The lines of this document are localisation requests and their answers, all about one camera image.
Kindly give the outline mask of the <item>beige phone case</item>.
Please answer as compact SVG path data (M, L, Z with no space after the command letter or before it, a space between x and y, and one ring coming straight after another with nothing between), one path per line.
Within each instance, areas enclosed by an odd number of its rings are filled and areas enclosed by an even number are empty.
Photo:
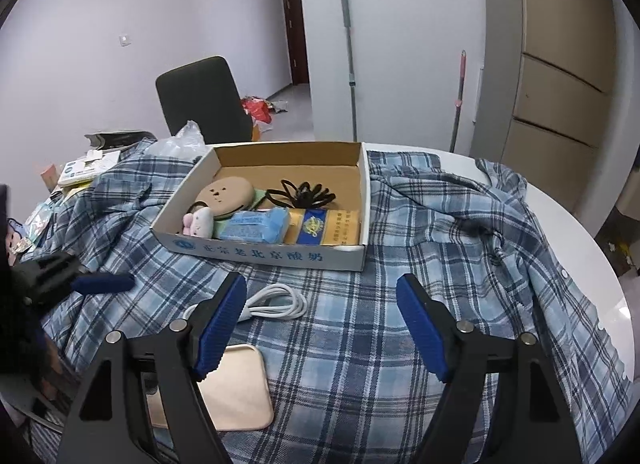
M252 345L227 347L198 390L218 432L254 432L273 421L264 358Z

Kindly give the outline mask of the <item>white pink plush bunny headband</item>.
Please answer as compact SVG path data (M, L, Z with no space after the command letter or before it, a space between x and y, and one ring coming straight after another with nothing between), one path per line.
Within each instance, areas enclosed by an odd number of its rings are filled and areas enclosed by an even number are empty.
M215 230L215 216L212 210L202 202L194 203L182 217L182 234L212 239Z

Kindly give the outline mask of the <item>blue plaid shirt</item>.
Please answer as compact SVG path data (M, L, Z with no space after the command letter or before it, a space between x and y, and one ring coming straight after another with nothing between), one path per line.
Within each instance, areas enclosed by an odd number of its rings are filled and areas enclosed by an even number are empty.
M371 222L359 272L297 270L174 254L152 221L190 172L187 161L137 151L63 205L42 244L93 270L128 271L120 295L72 295L44 332L76 371L108 332L153 334L218 288L230 272L249 291L283 283L306 314L250 321L235 343L265 358L272 424L229 432L237 463L405 463L431 421L442 384L427 372L396 303L413 274L457 319L504 338L535 334L552 358L582 458L596 462L625 423L631 384L597 309L558 262L526 204L525 180L489 161L483 182L450 175L432 154L373 153Z

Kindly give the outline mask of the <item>blue tissue pack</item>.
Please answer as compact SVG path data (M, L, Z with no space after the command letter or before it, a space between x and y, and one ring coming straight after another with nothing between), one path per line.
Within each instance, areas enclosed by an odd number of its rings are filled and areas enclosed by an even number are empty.
M281 244L290 226L285 208L242 210L215 225L215 237L221 241Z

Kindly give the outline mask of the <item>white paper booklet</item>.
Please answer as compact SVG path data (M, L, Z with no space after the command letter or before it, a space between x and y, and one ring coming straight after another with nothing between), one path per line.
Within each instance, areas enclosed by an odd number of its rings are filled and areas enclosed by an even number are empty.
M62 168L58 177L60 187L73 187L74 185L91 182L107 170L112 169L119 162L120 152L90 150L83 158L69 161Z

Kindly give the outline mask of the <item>brown plush bear pouch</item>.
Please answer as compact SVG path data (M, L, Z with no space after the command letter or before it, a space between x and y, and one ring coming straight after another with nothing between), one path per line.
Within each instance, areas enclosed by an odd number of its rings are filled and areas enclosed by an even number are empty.
M207 207L215 219L226 219L250 207L254 197L255 189L250 181L242 177L224 177L200 190L194 205Z

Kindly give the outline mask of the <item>gold cigarette box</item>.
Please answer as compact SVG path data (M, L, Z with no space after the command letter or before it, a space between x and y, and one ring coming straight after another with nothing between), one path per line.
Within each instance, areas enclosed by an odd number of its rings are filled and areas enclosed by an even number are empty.
M290 209L285 245L355 246L360 238L360 212L342 209Z

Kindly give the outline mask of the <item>clear plastic bag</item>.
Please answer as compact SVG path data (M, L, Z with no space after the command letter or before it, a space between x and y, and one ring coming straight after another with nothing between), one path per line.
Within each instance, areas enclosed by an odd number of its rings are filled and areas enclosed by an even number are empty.
M205 144L200 127L193 120L186 124L172 137L151 144L145 153L157 157L171 157L179 161L195 161L205 156L209 147Z

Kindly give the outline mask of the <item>red plastic bag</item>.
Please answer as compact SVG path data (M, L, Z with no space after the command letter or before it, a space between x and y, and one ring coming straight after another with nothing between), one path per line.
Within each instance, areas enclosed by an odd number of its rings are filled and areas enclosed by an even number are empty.
M241 100L242 106L250 117L256 121L269 125L272 121L269 103L263 98L247 96Z

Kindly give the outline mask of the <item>dark chair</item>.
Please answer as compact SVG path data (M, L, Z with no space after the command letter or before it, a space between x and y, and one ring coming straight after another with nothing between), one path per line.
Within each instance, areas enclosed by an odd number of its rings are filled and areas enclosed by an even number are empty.
M245 112L227 61L213 56L165 72L155 80L172 135L194 121L206 144L250 142L253 120Z

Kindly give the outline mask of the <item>dark wooden door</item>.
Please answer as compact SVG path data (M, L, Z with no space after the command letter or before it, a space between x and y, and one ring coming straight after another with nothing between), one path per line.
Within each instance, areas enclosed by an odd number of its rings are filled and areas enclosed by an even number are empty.
M302 0L282 0L288 57L293 84L309 82L308 58Z

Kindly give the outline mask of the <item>gold refrigerator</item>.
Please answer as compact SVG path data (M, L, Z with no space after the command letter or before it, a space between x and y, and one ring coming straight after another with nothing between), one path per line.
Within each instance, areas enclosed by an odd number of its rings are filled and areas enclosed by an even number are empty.
M612 0L485 0L471 154L518 172L570 213L585 196L611 107Z

